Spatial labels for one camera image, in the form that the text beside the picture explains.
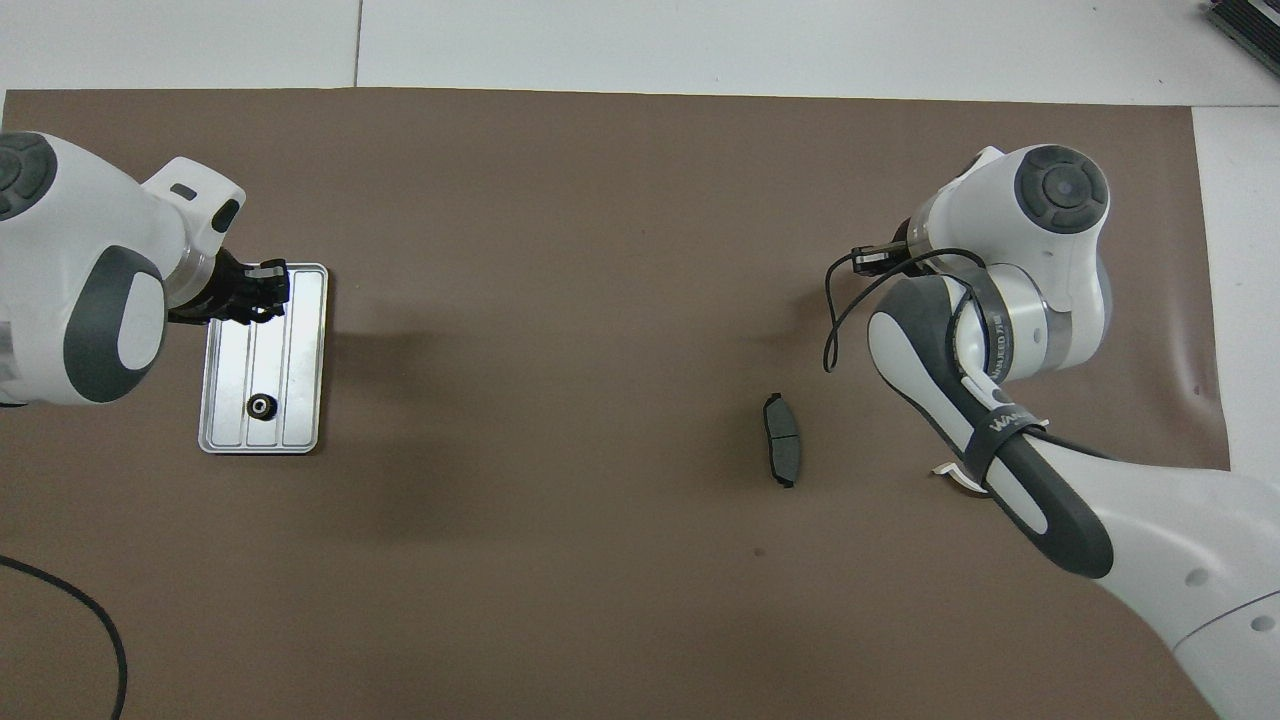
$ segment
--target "black cable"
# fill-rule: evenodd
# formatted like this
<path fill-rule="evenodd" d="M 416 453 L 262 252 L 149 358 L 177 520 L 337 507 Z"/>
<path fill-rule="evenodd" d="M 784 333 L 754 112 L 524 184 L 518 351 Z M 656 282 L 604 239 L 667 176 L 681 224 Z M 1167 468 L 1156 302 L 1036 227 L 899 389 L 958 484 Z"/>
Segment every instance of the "black cable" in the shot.
<path fill-rule="evenodd" d="M 859 292 L 856 297 L 854 297 L 852 302 L 850 302 L 849 306 L 845 307 L 845 311 L 841 313 L 838 318 L 836 316 L 836 305 L 831 297 L 831 275 L 832 273 L 836 272 L 836 268 L 838 268 L 841 264 L 845 263 L 845 260 L 852 258 L 852 254 L 841 258 L 831 268 L 828 268 L 826 290 L 827 290 L 827 307 L 831 310 L 831 332 L 827 333 L 827 343 L 822 348 L 822 369 L 829 373 L 836 368 L 836 361 L 840 359 L 840 325 L 845 323 L 845 318 L 847 318 L 849 314 L 854 311 L 854 307 L 856 307 L 859 302 L 865 300 L 868 295 L 874 292 L 876 288 L 884 284 L 893 275 L 910 269 L 916 263 L 922 263 L 931 258 L 938 258 L 941 255 L 959 255 L 961 258 L 968 258 L 979 268 L 987 266 L 987 264 L 982 260 L 982 258 L 978 254 L 970 252 L 960 247 L 940 247 L 938 250 L 931 250 L 928 252 L 923 252 L 920 255 L 916 255 L 915 258 L 911 258 L 910 260 L 902 260 L 897 265 L 893 265 L 893 268 L 891 268 L 887 273 L 872 281 L 872 284 L 863 288 L 863 291 Z"/>
<path fill-rule="evenodd" d="M 84 607 L 88 607 L 93 615 L 97 616 L 102 626 L 106 628 L 106 634 L 111 637 L 111 647 L 115 650 L 115 670 L 116 670 L 116 683 L 115 683 L 115 706 L 111 708 L 111 720 L 120 720 L 120 714 L 124 712 L 124 689 L 129 680 L 129 665 L 124 660 L 124 642 L 120 641 L 120 633 L 115 629 L 115 623 L 111 621 L 111 616 L 106 614 L 106 610 L 97 603 L 96 600 L 90 597 L 84 591 L 77 588 L 76 585 L 68 583 L 67 580 L 50 575 L 49 573 L 41 570 L 40 568 L 33 568 L 22 562 L 20 560 L 14 560 L 13 557 L 6 557 L 0 555 L 0 565 L 6 568 L 13 568 L 19 573 L 24 573 L 36 578 L 37 580 L 44 580 L 55 588 L 65 592 L 67 594 L 78 600 Z"/>
<path fill-rule="evenodd" d="M 840 268 L 841 265 L 852 259 L 854 254 L 850 252 L 849 255 L 845 255 L 840 260 L 832 263 L 831 266 L 827 268 L 827 278 L 822 282 L 823 290 L 827 291 L 827 314 L 831 316 L 832 328 L 836 327 L 836 301 L 831 297 L 831 275 L 836 273 L 837 268 Z M 835 368 L 838 360 L 840 360 L 840 337 L 836 337 L 836 342 L 833 342 L 831 346 L 831 366 Z M 823 368 L 827 368 L 826 355 L 823 355 Z"/>
<path fill-rule="evenodd" d="M 1036 439 L 1042 439 L 1050 445 L 1056 445 L 1059 447 L 1065 447 L 1068 450 L 1074 450 L 1075 452 L 1083 452 L 1084 455 L 1092 455 L 1093 457 L 1101 457 L 1102 460 L 1117 460 L 1112 455 L 1093 450 L 1092 447 L 1080 445 L 1074 439 L 1066 439 L 1061 436 L 1055 436 L 1053 433 L 1046 430 L 1041 425 L 1028 425 L 1023 432 L 1030 433 Z"/>

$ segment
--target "brown work surface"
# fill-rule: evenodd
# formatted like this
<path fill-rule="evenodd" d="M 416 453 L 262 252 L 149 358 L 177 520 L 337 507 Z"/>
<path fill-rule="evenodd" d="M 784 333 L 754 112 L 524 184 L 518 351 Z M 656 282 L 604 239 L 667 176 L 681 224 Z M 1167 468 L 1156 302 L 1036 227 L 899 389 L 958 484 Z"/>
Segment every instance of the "brown work surface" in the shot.
<path fill-rule="evenodd" d="M 5 127 L 138 179 L 202 161 L 248 192 L 233 252 L 332 272 L 310 456 L 200 451 L 200 328 L 114 406 L 4 414 L 0 551 L 110 610 L 125 717 L 1211 716 L 1135 615 L 929 477 L 870 304 L 820 366 L 828 263 L 982 146 L 1060 142 L 1111 182 L 1115 318 L 1011 395 L 1225 468 L 1188 109 L 59 91 L 10 92 Z M 93 618 L 0 580 L 0 714 L 105 716 Z"/>

